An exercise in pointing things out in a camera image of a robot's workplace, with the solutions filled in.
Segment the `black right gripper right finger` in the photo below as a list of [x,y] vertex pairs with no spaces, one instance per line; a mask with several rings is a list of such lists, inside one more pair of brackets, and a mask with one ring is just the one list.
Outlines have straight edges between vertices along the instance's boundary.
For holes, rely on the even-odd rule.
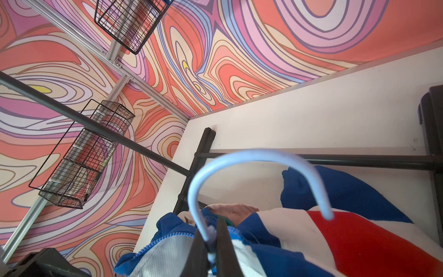
[[216,224],[216,270],[218,277],[243,277],[235,254],[226,220],[218,218]]

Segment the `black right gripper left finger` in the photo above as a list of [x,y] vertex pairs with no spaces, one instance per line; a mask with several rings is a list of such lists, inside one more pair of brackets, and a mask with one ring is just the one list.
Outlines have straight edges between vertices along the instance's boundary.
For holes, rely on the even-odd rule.
[[197,230],[180,277],[207,277],[208,267],[208,249]]

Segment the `pink patterned kids jacket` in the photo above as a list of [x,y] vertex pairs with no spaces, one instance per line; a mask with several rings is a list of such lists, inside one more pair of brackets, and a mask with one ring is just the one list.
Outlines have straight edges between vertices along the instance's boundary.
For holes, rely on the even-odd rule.
[[247,217],[260,209],[246,204],[211,204],[201,210],[208,226],[216,226],[219,218],[222,218],[227,226],[237,227]]

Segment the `blue red white jacket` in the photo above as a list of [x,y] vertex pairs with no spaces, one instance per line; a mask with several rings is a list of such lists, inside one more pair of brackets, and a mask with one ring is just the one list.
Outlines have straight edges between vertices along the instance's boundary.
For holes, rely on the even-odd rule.
[[325,220],[307,180],[282,173],[281,207],[227,226],[245,277],[440,277],[443,250],[365,182],[317,166],[334,211]]

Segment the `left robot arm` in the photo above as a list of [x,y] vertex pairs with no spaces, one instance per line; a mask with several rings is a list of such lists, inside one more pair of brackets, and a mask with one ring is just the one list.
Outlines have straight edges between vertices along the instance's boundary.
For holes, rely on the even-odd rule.
[[3,277],[90,277],[71,265],[55,248],[44,248],[25,256]]

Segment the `black clothes rack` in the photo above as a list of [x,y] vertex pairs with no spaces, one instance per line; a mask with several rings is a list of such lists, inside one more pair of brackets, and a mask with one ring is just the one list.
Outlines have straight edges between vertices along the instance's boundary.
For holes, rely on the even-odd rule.
[[[14,90],[19,94],[26,96],[37,103],[48,107],[49,109],[66,116],[74,122],[82,124],[84,127],[92,129],[99,135],[106,137],[109,140],[122,144],[131,150],[142,154],[143,156],[152,159],[161,165],[164,165],[177,173],[186,176],[190,180],[197,180],[197,170],[187,170],[184,167],[160,156],[159,154],[148,150],[142,145],[126,138],[119,133],[112,131],[109,128],[97,123],[89,117],[75,111],[74,109],[63,105],[62,103],[52,99],[51,97],[31,88],[30,86],[16,80],[15,78],[1,72],[1,85],[10,90]],[[195,157],[203,159],[215,159],[217,162],[223,158],[233,158],[234,162],[240,162],[242,157],[249,158],[251,161],[274,161],[284,165],[289,165],[288,162],[283,161],[283,157],[292,159],[295,163],[293,168],[302,172],[302,162],[304,159],[313,165],[332,165],[332,166],[349,166],[349,167],[374,167],[383,169],[404,169],[404,170],[423,170],[431,172],[432,174],[443,173],[443,156],[437,155],[321,155],[321,154],[301,154],[295,155],[288,152],[281,152],[276,149],[248,149],[232,153],[212,153],[203,152],[196,154]]]

